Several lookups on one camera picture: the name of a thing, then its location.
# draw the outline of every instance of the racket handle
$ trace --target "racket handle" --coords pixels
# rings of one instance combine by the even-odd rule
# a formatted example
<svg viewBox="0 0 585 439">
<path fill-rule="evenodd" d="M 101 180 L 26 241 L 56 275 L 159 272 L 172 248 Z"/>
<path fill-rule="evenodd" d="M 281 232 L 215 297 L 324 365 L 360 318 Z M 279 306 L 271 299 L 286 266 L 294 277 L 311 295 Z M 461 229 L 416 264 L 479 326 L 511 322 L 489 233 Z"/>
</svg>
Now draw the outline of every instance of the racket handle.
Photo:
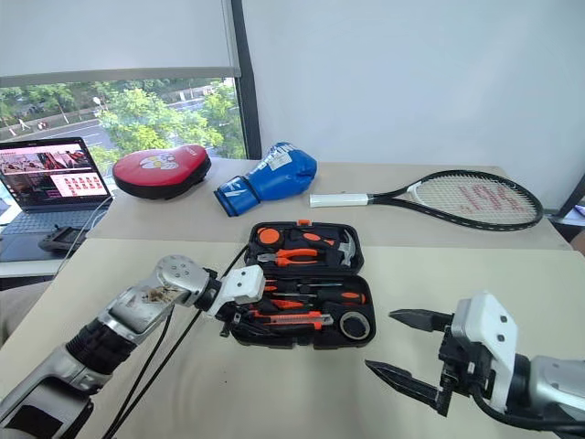
<svg viewBox="0 0 585 439">
<path fill-rule="evenodd" d="M 367 194 L 332 194 L 309 197 L 312 208 L 331 208 L 334 206 L 365 206 L 369 200 Z"/>
</svg>

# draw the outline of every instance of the printed logo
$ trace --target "printed logo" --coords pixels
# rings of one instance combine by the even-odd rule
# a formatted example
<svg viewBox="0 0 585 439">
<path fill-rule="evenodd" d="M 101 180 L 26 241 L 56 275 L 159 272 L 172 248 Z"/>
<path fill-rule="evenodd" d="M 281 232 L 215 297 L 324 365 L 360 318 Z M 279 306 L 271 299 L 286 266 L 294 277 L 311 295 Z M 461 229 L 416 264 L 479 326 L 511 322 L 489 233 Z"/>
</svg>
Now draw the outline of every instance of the printed logo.
<svg viewBox="0 0 585 439">
<path fill-rule="evenodd" d="M 243 194 L 244 192 L 246 192 L 246 189 L 232 190 L 231 192 L 226 192 L 225 195 L 226 197 L 237 197 L 238 195 Z"/>
<path fill-rule="evenodd" d="M 151 155 L 140 162 L 140 167 L 143 169 L 176 169 L 179 164 L 175 161 L 175 156 L 164 153 L 160 155 Z"/>
</svg>

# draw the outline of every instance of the orange tool handle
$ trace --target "orange tool handle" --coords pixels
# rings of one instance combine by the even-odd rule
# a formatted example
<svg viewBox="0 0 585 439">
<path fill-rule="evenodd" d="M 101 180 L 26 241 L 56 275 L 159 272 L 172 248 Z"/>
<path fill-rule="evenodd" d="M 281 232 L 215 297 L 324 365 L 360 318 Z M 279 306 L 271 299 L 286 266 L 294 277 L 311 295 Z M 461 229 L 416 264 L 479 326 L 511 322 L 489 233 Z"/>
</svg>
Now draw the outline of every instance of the orange tool handle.
<svg viewBox="0 0 585 439">
<path fill-rule="evenodd" d="M 272 299 L 271 302 L 280 309 L 296 309 L 304 307 L 303 302 L 294 302 L 293 300 Z"/>
<path fill-rule="evenodd" d="M 277 267 L 286 267 L 291 263 L 317 263 L 317 261 L 291 261 L 290 259 L 286 258 L 276 258 L 276 261 L 274 262 L 276 262 Z"/>
<path fill-rule="evenodd" d="M 366 295 L 350 291 L 340 293 L 336 290 L 319 290 L 317 291 L 317 299 L 321 302 L 363 305 L 366 302 Z"/>
<path fill-rule="evenodd" d="M 309 240 L 309 241 L 323 241 L 329 245 L 335 244 L 334 240 L 324 240 L 319 235 L 315 235 L 314 233 L 303 233 L 303 238 L 305 238 L 306 240 Z"/>
<path fill-rule="evenodd" d="M 323 328 L 323 322 L 319 319 L 323 316 L 321 311 L 309 311 L 302 314 L 280 314 L 265 316 L 256 310 L 253 310 L 254 317 L 269 318 L 270 323 L 266 325 L 313 325 L 315 329 Z"/>
<path fill-rule="evenodd" d="M 319 252 L 315 249 L 291 249 L 278 250 L 276 252 L 277 258 L 292 258 L 293 256 L 316 256 Z"/>
</svg>

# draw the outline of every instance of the racket strings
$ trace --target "racket strings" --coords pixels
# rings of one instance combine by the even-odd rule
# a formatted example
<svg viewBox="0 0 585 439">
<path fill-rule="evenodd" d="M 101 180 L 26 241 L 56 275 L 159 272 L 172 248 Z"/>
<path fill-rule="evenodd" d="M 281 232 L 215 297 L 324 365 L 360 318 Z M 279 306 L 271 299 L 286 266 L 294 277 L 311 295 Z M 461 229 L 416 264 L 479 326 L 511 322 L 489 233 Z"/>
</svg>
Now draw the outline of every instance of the racket strings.
<svg viewBox="0 0 585 439">
<path fill-rule="evenodd" d="M 523 191 L 488 177 L 444 176 L 427 180 L 412 195 L 421 204 L 468 220 L 522 224 L 537 216 Z"/>
</svg>

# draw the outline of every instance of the tool kit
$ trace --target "tool kit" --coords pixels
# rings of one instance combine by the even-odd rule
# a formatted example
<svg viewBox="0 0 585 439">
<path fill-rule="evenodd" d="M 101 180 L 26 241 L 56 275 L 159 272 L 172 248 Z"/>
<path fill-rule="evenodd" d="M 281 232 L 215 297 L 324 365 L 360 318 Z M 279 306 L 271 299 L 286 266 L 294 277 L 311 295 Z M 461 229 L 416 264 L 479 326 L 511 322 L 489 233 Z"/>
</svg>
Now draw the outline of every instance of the tool kit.
<svg viewBox="0 0 585 439">
<path fill-rule="evenodd" d="M 376 334 L 372 295 L 357 275 L 364 257 L 353 227 L 263 222 L 252 228 L 244 258 L 262 267 L 266 286 L 230 325 L 241 344 L 349 348 Z"/>
</svg>

